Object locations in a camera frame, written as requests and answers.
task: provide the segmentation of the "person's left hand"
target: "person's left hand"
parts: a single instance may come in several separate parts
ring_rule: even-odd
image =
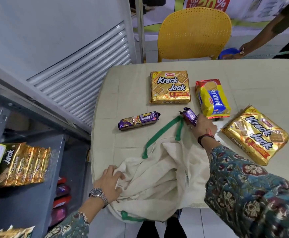
[[[125,179],[124,174],[120,171],[113,175],[116,168],[117,166],[110,165],[108,169],[104,170],[102,177],[94,183],[94,188],[101,188],[109,203],[117,200],[122,192],[120,187],[116,188],[118,179]]]

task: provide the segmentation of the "cloth bag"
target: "cloth bag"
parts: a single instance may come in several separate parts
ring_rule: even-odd
[[[124,222],[165,221],[177,209],[204,203],[209,160],[183,123],[182,116],[176,117],[148,141],[142,157],[127,157],[115,170],[125,175],[117,182],[123,192],[108,205],[116,218]],[[175,138],[158,140],[175,124]]]

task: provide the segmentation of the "bracelet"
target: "bracelet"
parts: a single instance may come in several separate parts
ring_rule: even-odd
[[[201,144],[201,140],[202,140],[204,137],[211,137],[211,138],[215,139],[214,136],[211,135],[211,134],[206,134],[206,135],[199,136],[199,137],[198,137],[198,144],[201,145],[202,148],[204,148],[204,147],[203,147],[203,145]]]

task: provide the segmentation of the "beige table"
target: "beige table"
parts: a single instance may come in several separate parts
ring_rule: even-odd
[[[187,70],[192,100],[189,104],[149,103],[150,72]],[[194,93],[195,82],[221,81],[232,116],[252,104],[289,133],[289,60],[248,59],[147,63],[116,66],[110,69],[98,97],[91,139],[92,179],[99,178],[111,164],[119,166],[126,157],[140,157],[146,142],[183,107],[200,113]],[[122,132],[119,120],[151,111],[161,113],[156,124]],[[222,128],[231,118],[217,121]],[[175,136],[175,129],[162,137]],[[218,132],[217,139],[235,152],[247,157],[233,142]],[[289,142],[266,166],[268,172],[289,180]]]

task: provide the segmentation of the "wristwatch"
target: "wristwatch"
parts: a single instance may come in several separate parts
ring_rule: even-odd
[[[105,203],[103,208],[105,208],[108,205],[108,200],[101,188],[92,189],[91,192],[89,192],[88,197],[100,197]]]

